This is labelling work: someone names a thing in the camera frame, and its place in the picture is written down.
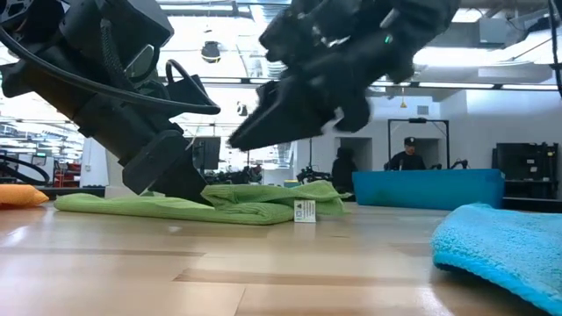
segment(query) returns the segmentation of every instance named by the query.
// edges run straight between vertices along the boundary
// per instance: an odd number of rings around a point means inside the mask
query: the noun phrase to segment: green towel
[[[89,194],[58,197],[54,207],[66,212],[185,219],[245,225],[271,225],[293,218],[295,199],[316,201],[316,212],[343,214],[341,195],[331,183],[317,181],[295,188],[269,185],[208,185],[201,195],[214,207],[175,197],[117,197]]]

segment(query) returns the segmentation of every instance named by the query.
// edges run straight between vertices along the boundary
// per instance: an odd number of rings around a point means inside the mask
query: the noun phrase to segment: blue container
[[[501,208],[505,180],[498,169],[353,173],[359,205],[455,210],[484,203]]]

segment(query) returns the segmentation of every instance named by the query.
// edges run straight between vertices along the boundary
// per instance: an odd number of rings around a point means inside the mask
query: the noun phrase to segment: price tag
[[[316,223],[316,201],[295,201],[295,223]]]

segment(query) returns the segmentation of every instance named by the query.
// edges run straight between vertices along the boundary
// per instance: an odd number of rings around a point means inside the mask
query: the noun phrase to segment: wooden table
[[[0,211],[0,314],[542,314],[433,268],[429,237],[447,212],[349,208],[277,226]]]

